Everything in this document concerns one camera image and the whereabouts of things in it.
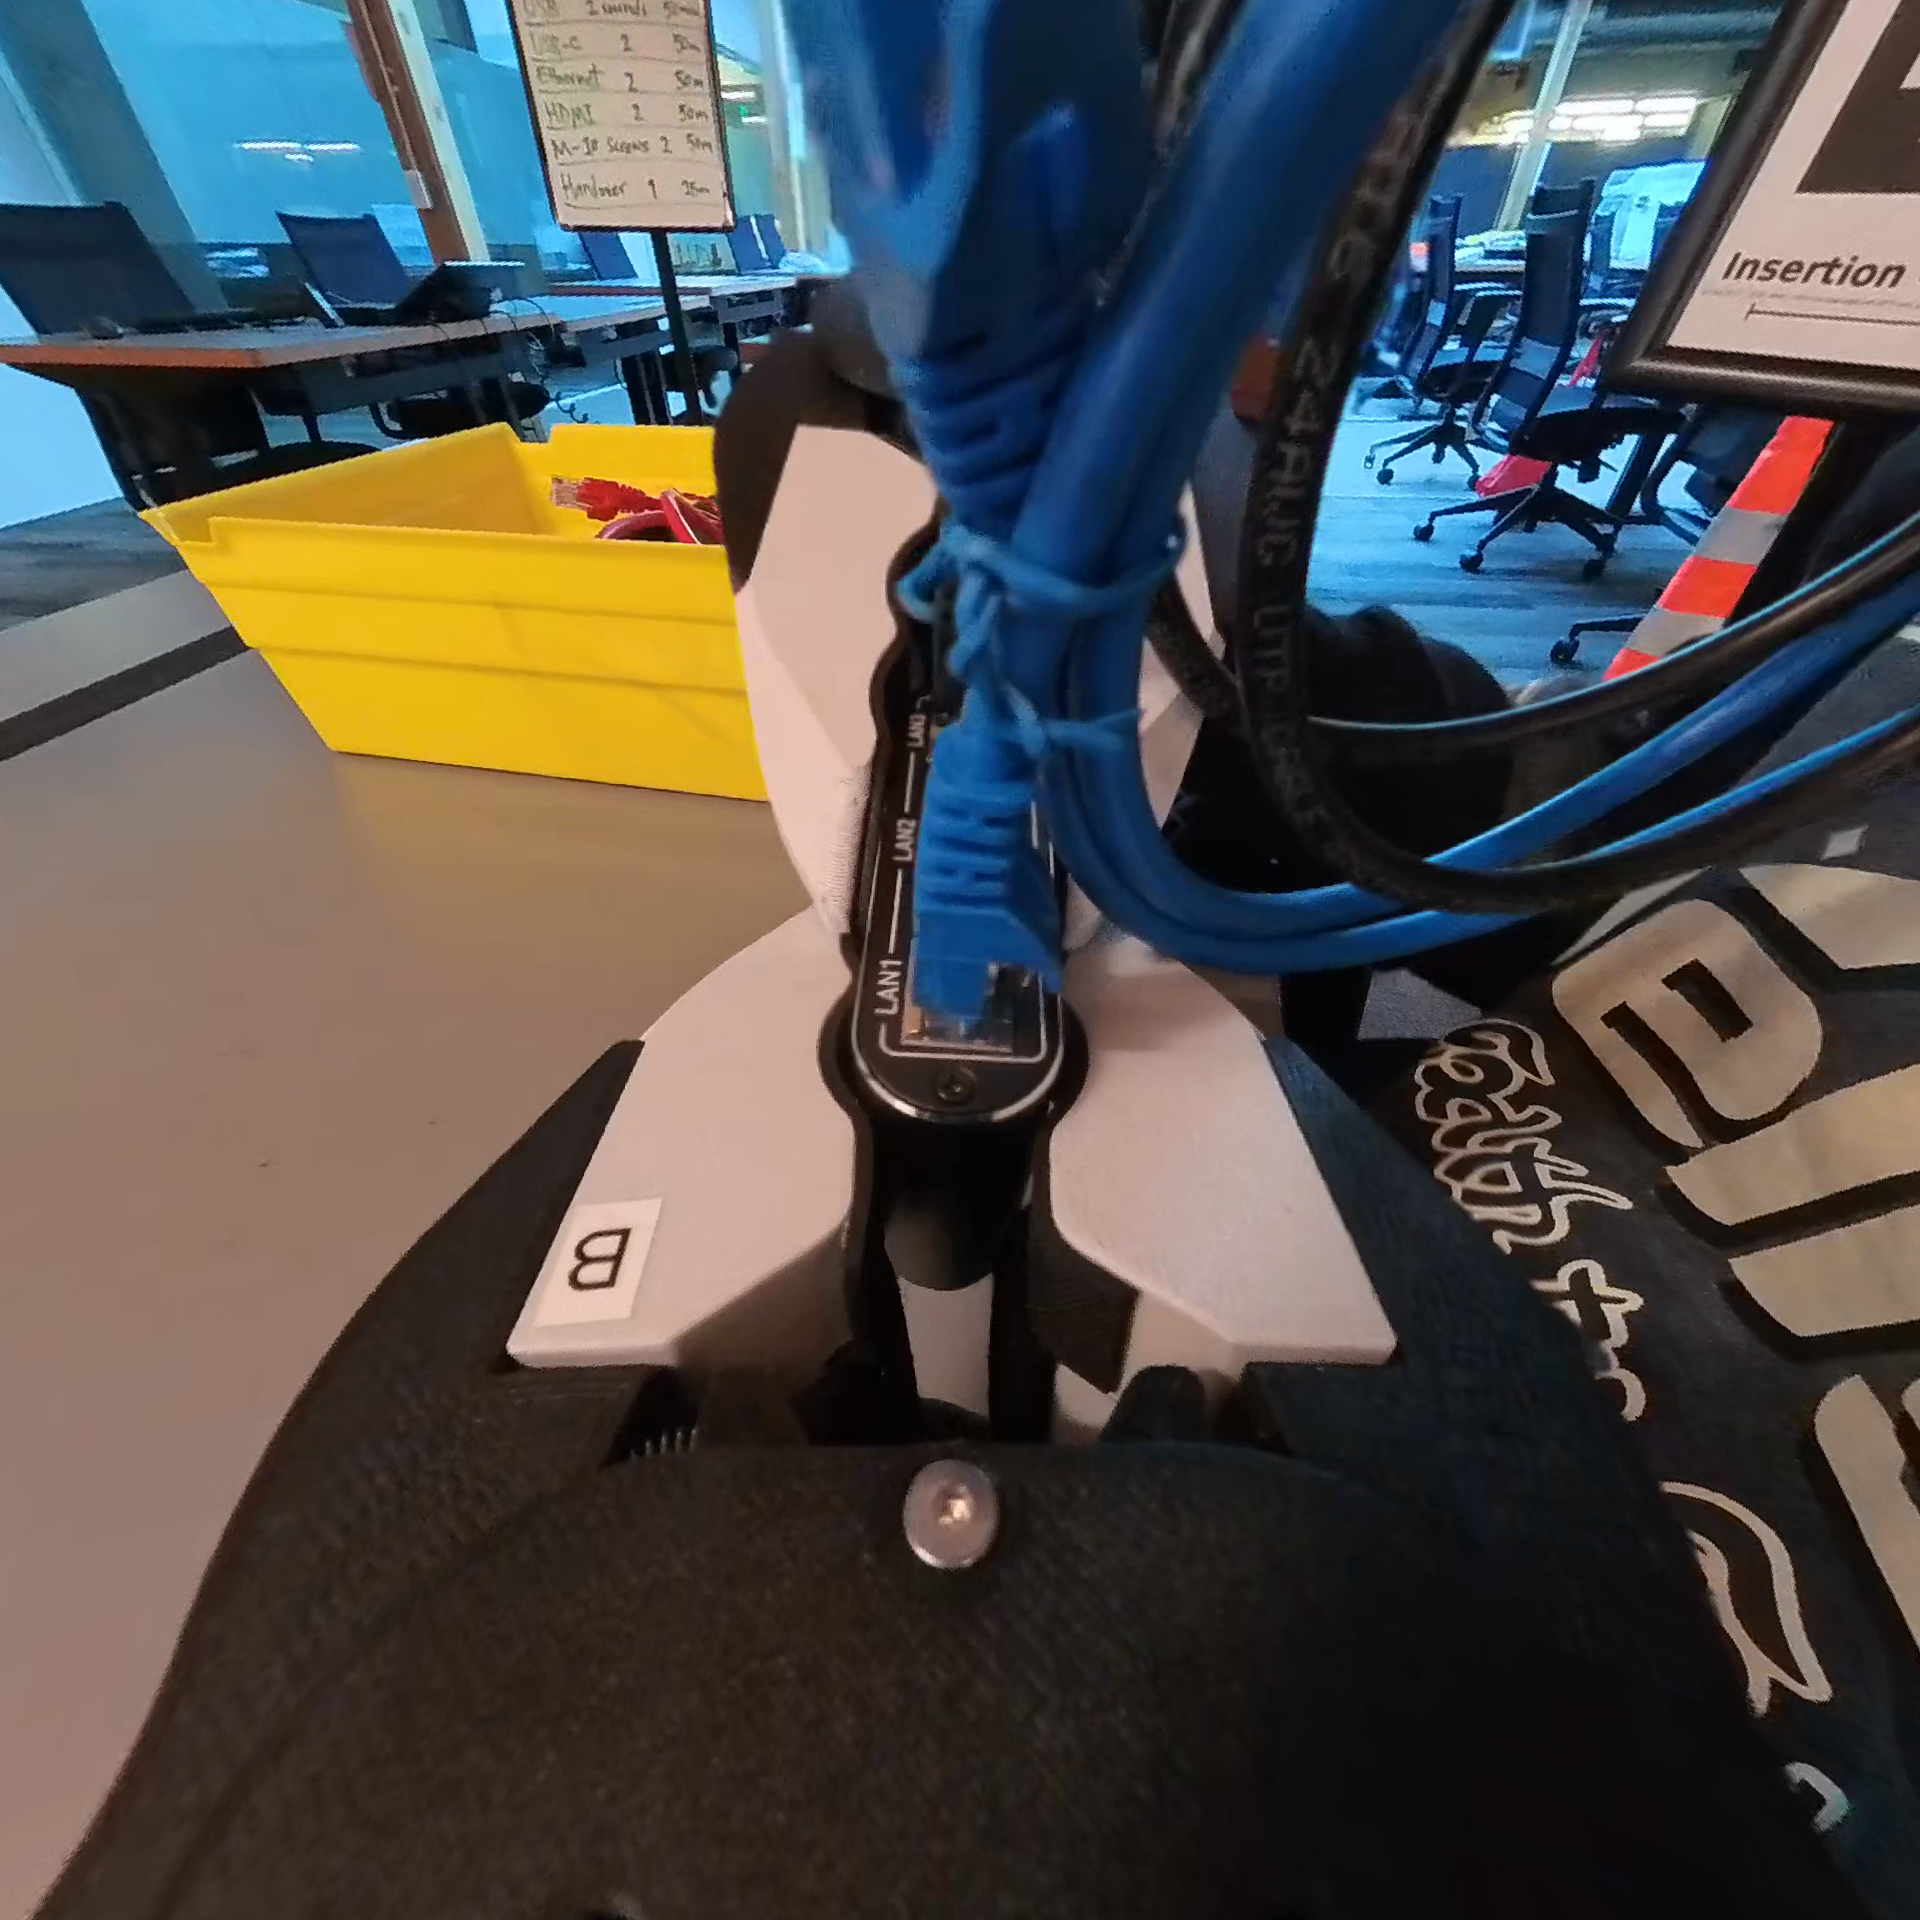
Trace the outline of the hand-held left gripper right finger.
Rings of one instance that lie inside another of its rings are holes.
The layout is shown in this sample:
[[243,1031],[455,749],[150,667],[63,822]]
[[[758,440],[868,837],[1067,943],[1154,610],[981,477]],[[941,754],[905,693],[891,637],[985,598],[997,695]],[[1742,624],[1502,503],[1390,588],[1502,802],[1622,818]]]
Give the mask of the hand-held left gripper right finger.
[[1219,1408],[1251,1364],[1398,1349],[1266,1042],[1198,973],[1105,932],[1062,973],[1083,1048],[1027,1211],[1027,1317],[1055,1427],[1183,1368]]

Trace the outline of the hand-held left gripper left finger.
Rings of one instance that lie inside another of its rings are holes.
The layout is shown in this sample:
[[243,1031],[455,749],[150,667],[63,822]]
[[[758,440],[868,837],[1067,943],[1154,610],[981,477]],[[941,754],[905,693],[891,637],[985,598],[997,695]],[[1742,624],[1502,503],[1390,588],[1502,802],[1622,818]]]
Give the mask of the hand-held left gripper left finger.
[[822,1036],[847,964],[777,927],[642,1036],[508,1340],[530,1371],[641,1366],[692,1399],[875,1373],[847,1277],[858,1132]]

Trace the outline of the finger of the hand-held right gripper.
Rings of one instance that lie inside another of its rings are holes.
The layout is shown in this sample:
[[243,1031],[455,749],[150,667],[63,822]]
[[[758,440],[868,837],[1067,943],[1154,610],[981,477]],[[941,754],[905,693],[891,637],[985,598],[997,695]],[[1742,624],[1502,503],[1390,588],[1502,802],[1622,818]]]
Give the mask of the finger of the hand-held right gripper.
[[[1180,518],[1183,530],[1183,552],[1180,556],[1177,566],[1166,579],[1166,584],[1180,591],[1183,610],[1190,624],[1198,629],[1201,642],[1204,642],[1211,662],[1223,664],[1223,637],[1217,629],[1207,546],[1203,540],[1203,523],[1190,487],[1183,487],[1181,492]],[[1161,648],[1156,642],[1159,632],[1161,618],[1156,612],[1149,612],[1138,676],[1143,738],[1151,735],[1151,728],[1159,726],[1161,718],[1169,712],[1173,712],[1174,718],[1195,718],[1195,709],[1187,702],[1180,680],[1161,659]]]
[[873,780],[873,678],[895,642],[889,576],[937,507],[925,468],[852,427],[788,443],[737,629],[762,784],[821,917],[851,917]]

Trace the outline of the black multi-port network device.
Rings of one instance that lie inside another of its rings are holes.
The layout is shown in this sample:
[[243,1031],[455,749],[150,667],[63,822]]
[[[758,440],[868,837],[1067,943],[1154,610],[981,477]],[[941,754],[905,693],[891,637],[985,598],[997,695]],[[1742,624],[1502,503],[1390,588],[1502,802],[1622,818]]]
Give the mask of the black multi-port network device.
[[839,1063],[870,1143],[868,1221],[893,1275],[927,1291],[987,1280],[1023,1211],[1039,1122],[1067,1063],[1061,996],[995,973],[972,1015],[916,982],[914,879],[930,749],[948,716],[937,670],[899,640],[870,686],[875,754],[854,844]]

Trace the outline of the grey office desk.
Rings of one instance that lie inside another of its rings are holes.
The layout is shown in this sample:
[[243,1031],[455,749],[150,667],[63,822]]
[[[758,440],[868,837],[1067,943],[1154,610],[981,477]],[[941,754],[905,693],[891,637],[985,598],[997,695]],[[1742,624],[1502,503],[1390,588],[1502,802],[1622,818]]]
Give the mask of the grey office desk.
[[610,371],[637,424],[711,424],[749,348],[803,319],[796,274],[679,279],[679,308],[637,286],[574,287],[518,319],[543,367]]

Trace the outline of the whiteboard sign on stand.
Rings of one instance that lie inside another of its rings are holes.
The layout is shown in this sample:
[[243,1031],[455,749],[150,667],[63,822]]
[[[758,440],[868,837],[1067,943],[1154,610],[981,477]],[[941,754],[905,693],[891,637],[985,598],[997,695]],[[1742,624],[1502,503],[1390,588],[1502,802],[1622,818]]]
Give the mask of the whiteboard sign on stand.
[[510,3],[543,190],[566,234],[644,234],[683,421],[703,384],[670,240],[733,228],[708,3]]

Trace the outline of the yellow plastic bin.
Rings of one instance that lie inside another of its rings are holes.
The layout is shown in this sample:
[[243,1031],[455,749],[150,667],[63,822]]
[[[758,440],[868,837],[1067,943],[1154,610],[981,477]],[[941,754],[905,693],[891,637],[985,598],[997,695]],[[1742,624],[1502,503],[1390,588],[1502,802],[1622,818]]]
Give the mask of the yellow plastic bin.
[[330,749],[764,802],[721,544],[558,483],[713,492],[713,432],[490,423],[146,510]]

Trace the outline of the black office chair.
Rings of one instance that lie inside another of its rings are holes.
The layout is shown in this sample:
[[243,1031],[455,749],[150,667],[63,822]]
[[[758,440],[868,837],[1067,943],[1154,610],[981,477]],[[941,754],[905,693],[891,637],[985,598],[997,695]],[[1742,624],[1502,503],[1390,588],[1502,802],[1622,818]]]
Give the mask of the black office chair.
[[1517,324],[1471,421],[1489,450],[1534,461],[1543,472],[1429,514],[1413,527],[1413,540],[1431,542],[1436,525],[1449,517],[1492,514],[1478,542],[1458,556],[1461,568],[1477,573],[1502,536],[1556,523],[1590,549],[1581,573],[1596,580],[1617,556],[1621,530],[1637,517],[1650,467],[1639,463],[1599,507],[1569,492],[1559,472],[1574,470],[1577,480],[1590,487],[1598,483],[1602,454],[1626,440],[1639,440],[1646,454],[1657,454],[1661,443],[1685,429],[1690,407],[1612,391],[1607,375],[1598,375],[1590,387],[1569,384],[1581,316],[1588,220],[1572,211],[1529,213],[1524,237]]
[[1370,391],[1370,400],[1406,397],[1414,413],[1429,402],[1438,405],[1438,418],[1426,427],[1370,446],[1363,468],[1373,472],[1381,487],[1391,484],[1396,463],[1420,447],[1431,450],[1431,463],[1454,453],[1471,480],[1481,475],[1466,424],[1471,396],[1461,387],[1461,379],[1477,371],[1477,346],[1457,346],[1471,304],[1457,276],[1458,213],[1458,195],[1429,199],[1422,226],[1422,306],[1394,367]]
[[119,200],[5,203],[2,286],[36,334],[86,331],[93,322],[141,331],[199,316]]
[[331,306],[389,312],[414,291],[393,240],[375,213],[279,213],[306,286]]

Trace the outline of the person's dark printed shirt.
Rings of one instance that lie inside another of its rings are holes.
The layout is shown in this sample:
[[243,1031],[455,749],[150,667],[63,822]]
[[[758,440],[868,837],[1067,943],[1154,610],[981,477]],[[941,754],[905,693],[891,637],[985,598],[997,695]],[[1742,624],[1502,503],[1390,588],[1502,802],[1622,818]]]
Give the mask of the person's dark printed shirt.
[[1858,844],[1617,915],[1375,1115],[1570,1322],[1787,1786],[1916,1916],[1917,890]]

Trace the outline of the wooden office desk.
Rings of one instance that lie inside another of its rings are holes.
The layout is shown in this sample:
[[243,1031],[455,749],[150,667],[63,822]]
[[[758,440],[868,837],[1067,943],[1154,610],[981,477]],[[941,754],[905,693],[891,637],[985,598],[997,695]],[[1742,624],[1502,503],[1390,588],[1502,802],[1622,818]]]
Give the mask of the wooden office desk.
[[537,439],[537,421],[511,413],[511,384],[540,373],[540,343],[518,331],[532,301],[444,326],[35,334],[5,341],[2,366],[81,397],[114,484],[145,511],[245,484],[261,467],[323,463],[334,450],[325,416],[367,416],[393,400],[458,394],[484,423],[495,396],[502,423]]

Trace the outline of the orange traffic cone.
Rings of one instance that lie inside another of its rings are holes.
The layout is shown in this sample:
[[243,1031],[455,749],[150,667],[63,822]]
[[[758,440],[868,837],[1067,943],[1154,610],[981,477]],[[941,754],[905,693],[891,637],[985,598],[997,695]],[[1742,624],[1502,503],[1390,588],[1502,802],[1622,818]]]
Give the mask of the orange traffic cone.
[[1790,416],[1777,427],[1660,600],[1626,637],[1605,670],[1607,680],[1667,661],[1733,621],[1831,434],[1834,421],[1811,416]]

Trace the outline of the black framed sign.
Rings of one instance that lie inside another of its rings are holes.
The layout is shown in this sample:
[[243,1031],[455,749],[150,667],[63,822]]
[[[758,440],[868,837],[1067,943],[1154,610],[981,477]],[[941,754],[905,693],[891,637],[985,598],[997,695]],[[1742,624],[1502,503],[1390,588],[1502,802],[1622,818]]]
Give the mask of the black framed sign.
[[1782,6],[1607,373],[1646,397],[1916,416],[1916,3]]

